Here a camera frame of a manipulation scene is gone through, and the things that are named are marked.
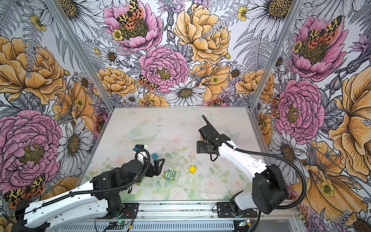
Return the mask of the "teal cube block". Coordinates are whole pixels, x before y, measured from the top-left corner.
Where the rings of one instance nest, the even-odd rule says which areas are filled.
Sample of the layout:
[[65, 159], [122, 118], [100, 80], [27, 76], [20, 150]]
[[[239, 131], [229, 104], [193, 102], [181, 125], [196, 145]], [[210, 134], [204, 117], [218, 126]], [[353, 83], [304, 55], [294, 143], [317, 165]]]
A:
[[158, 159], [158, 155], [156, 153], [153, 153], [151, 155], [151, 157], [152, 157], [153, 160], [157, 160]]

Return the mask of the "green owl toy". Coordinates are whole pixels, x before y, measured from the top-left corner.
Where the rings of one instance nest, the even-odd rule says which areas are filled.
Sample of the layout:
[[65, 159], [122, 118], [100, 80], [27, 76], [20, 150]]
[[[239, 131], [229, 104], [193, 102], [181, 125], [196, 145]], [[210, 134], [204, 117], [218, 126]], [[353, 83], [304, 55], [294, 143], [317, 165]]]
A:
[[176, 171], [167, 170], [163, 174], [163, 178], [165, 180], [175, 181], [175, 177], [176, 177]]

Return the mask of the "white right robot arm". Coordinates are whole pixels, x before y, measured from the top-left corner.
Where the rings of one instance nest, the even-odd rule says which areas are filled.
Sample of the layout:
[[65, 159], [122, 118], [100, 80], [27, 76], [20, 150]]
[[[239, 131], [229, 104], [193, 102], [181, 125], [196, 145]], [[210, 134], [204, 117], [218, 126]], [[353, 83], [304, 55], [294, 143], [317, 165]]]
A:
[[252, 183], [250, 192], [242, 190], [230, 198], [232, 213], [238, 217], [248, 209], [258, 209], [270, 214], [288, 194], [278, 167], [255, 159], [252, 151], [242, 151], [229, 137], [219, 133], [205, 115], [202, 118], [206, 125], [199, 129], [202, 140], [197, 142], [197, 153], [209, 154], [212, 162], [218, 158], [228, 160]]

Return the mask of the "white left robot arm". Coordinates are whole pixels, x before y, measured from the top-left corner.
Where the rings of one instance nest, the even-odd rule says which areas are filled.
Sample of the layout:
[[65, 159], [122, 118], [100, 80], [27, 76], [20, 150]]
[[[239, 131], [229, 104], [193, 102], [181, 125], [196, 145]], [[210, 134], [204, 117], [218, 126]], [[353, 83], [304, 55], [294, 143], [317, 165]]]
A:
[[153, 162], [133, 159], [119, 168], [93, 177], [89, 182], [47, 200], [22, 200], [15, 210], [13, 232], [51, 232], [85, 219], [118, 218], [124, 211], [120, 193], [131, 192], [144, 177], [162, 174], [164, 159]]

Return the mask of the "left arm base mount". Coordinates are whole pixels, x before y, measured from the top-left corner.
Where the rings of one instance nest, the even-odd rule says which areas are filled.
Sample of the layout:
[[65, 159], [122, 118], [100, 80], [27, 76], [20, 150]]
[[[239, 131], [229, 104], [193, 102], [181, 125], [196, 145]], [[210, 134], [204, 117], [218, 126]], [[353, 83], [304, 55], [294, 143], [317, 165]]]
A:
[[114, 213], [112, 219], [136, 219], [139, 211], [139, 203], [122, 203], [122, 209]]

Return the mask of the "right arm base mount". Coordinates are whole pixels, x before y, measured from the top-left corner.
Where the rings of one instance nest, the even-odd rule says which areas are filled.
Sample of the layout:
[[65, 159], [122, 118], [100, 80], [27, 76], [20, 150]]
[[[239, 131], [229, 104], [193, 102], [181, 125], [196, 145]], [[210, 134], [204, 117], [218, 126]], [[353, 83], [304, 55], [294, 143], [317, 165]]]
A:
[[217, 202], [213, 211], [217, 213], [218, 218], [256, 218], [258, 216], [256, 210], [239, 210], [236, 206], [232, 206], [230, 202]]

